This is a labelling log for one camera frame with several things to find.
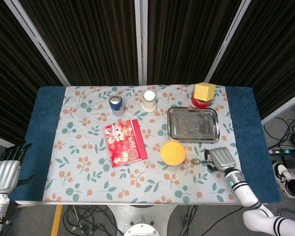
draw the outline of blue soda can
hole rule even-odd
[[[109,105],[115,116],[120,116],[124,112],[124,106],[122,104],[122,97],[117,94],[113,94],[109,97]]]

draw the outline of white cup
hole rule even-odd
[[[154,112],[156,109],[155,93],[151,90],[143,94],[142,108],[146,112]]]

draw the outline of yellow floor tape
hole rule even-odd
[[[57,236],[58,235],[59,223],[60,223],[60,219],[61,219],[61,211],[62,211],[62,205],[57,205],[55,217],[54,217],[53,228],[51,229],[50,236]]]

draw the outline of yellow cube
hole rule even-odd
[[[207,102],[214,98],[215,85],[209,83],[196,84],[194,98]]]

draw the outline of small spoon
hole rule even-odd
[[[194,165],[200,165],[201,163],[211,163],[213,164],[213,161],[202,161],[198,158],[193,158],[191,159],[191,163],[194,164]]]
[[[198,158],[193,158],[191,159],[191,163],[194,165],[200,165],[201,164],[201,160]]]

